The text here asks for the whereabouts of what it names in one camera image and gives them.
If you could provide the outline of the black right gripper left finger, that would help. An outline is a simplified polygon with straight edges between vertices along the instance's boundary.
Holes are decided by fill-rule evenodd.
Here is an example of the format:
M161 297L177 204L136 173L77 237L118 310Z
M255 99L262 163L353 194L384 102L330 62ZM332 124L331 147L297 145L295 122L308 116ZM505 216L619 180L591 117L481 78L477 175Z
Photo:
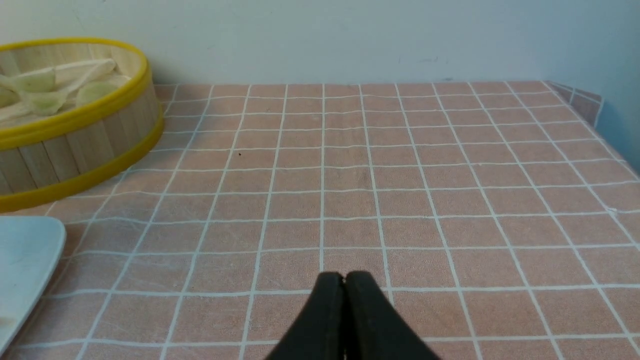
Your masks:
M318 274L302 310L266 359L343 360L345 304L343 276L338 272Z

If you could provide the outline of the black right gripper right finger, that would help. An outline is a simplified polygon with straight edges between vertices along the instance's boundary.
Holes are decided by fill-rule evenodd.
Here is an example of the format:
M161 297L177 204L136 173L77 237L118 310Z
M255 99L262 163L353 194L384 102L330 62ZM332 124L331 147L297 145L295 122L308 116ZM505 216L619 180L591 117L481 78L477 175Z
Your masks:
M344 285L349 301L344 331L347 360L441 358L414 333L369 272L349 272Z

